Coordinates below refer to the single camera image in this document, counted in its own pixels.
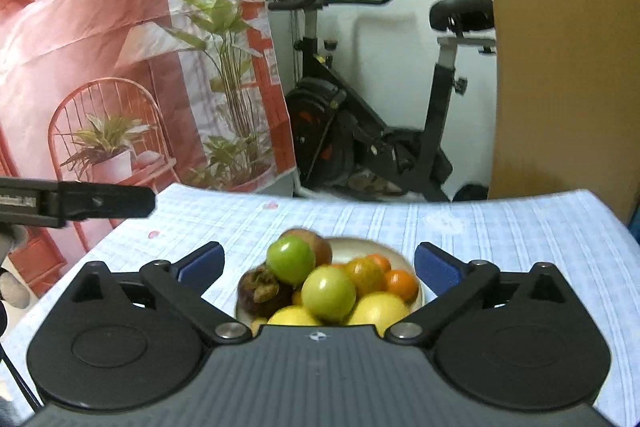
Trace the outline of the white gloved hand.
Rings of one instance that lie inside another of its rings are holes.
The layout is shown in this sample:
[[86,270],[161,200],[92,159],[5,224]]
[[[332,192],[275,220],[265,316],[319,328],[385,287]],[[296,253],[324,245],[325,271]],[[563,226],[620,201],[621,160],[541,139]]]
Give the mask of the white gloved hand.
[[[6,261],[6,258],[12,253],[12,251],[23,247],[26,244],[27,237],[27,231],[24,227],[21,227],[21,225],[2,223],[0,231],[1,263]],[[28,287],[5,267],[1,267],[0,291],[1,334],[4,334],[9,324],[6,307],[15,308],[17,310],[27,309],[30,305],[30,292]]]

